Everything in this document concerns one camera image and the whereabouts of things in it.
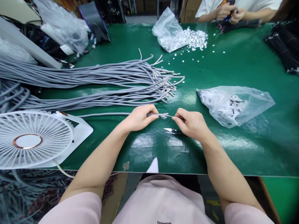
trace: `white fan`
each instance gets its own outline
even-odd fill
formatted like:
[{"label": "white fan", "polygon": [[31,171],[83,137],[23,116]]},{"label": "white fan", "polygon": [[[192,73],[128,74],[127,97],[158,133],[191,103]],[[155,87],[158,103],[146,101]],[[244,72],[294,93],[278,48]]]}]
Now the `white fan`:
[{"label": "white fan", "polygon": [[0,114],[0,169],[57,166],[92,132],[82,118],[60,111]]}]

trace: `plastic bag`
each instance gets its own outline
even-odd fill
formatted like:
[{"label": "plastic bag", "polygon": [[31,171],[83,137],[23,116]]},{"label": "plastic bag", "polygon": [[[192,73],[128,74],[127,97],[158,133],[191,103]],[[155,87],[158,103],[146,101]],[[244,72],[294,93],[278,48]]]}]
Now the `plastic bag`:
[{"label": "plastic bag", "polygon": [[0,38],[0,59],[37,64],[37,61],[22,47]]},{"label": "plastic bag", "polygon": [[169,7],[165,9],[155,23],[152,32],[158,38],[158,43],[161,47],[169,53],[189,43],[188,37]]},{"label": "plastic bag", "polygon": [[275,105],[268,92],[243,86],[218,86],[196,90],[201,102],[222,126],[232,128]]},{"label": "plastic bag", "polygon": [[82,20],[51,0],[34,0],[34,3],[45,23],[55,30],[56,38],[63,40],[72,50],[83,54],[88,45],[88,34]]}]

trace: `cable bundle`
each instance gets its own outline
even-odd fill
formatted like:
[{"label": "cable bundle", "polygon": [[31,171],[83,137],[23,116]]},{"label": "cable bundle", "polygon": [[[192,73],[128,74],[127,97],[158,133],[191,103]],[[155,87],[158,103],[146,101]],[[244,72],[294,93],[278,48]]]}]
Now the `cable bundle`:
[{"label": "cable bundle", "polygon": [[217,27],[220,30],[220,33],[223,34],[238,28],[247,27],[247,28],[257,29],[261,25],[262,25],[262,21],[260,19],[256,19],[256,20],[242,20],[237,24],[231,24],[230,22],[218,22]]},{"label": "cable bundle", "polygon": [[265,38],[267,45],[280,57],[287,73],[299,74],[298,21],[277,24],[272,34]]},{"label": "cable bundle", "polygon": [[[86,68],[56,70],[33,66],[30,70],[26,64],[0,62],[0,110],[2,113],[14,110],[77,110],[95,106],[141,106],[165,100],[176,86],[184,80],[184,76],[154,65],[162,62],[161,57],[156,63],[149,65],[148,59],[92,66]],[[171,78],[180,78],[171,83]],[[103,91],[89,96],[66,100],[43,100],[30,94],[27,88],[18,82],[42,87],[73,88],[86,84],[107,84],[120,86],[123,89]]]},{"label": "cable bundle", "polygon": [[299,40],[296,38],[296,36],[290,32],[286,26],[282,24],[277,24],[273,28],[273,32],[276,32],[279,34],[280,39],[282,42],[285,43],[285,45],[288,47],[288,49],[296,55],[296,57],[299,57]]},{"label": "cable bundle", "polygon": [[50,38],[44,31],[42,31],[39,26],[33,24],[33,22],[41,22],[41,24],[43,24],[42,20],[29,21],[23,24],[20,21],[8,16],[0,16],[8,22],[14,24],[23,35],[25,35],[28,39],[30,39],[33,43],[35,43],[52,57],[59,59],[64,59],[66,57],[66,54],[60,49],[59,44]]},{"label": "cable bundle", "polygon": [[278,33],[274,33],[265,39],[267,45],[274,50],[280,57],[286,71],[292,74],[299,73],[299,61],[296,57],[289,51],[288,47],[280,39]]},{"label": "cable bundle", "polygon": [[0,223],[39,221],[58,204],[70,182],[58,170],[0,171]]}]

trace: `person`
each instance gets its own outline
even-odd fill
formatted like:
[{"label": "person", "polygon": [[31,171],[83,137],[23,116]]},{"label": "person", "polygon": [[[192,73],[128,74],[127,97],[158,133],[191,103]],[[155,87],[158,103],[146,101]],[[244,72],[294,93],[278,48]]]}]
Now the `person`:
[{"label": "person", "polygon": [[[149,113],[158,114],[153,104],[139,106],[116,126],[83,163],[59,204],[41,219],[40,224],[100,223],[104,186],[118,153],[130,132],[139,131],[158,118],[157,115],[147,117]],[[273,224],[244,176],[207,127],[202,114],[179,108],[172,119],[185,135],[201,143],[208,176],[219,195],[225,223]],[[183,187],[171,176],[152,175],[139,183],[113,223],[213,222],[205,215],[203,198],[199,193]]]},{"label": "person", "polygon": [[232,24],[240,20],[261,19],[270,21],[275,15],[282,0],[235,0],[230,5],[228,0],[202,0],[195,15],[197,22],[230,21]]}]

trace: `small scissors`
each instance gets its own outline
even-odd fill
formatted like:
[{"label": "small scissors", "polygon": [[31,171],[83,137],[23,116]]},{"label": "small scissors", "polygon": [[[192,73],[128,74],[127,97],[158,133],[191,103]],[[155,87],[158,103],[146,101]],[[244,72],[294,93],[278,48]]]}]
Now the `small scissors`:
[{"label": "small scissors", "polygon": [[166,130],[165,133],[167,134],[173,134],[173,135],[182,135],[182,136],[186,136],[182,131],[180,130],[176,130],[176,129],[172,129],[172,128],[164,128]]}]

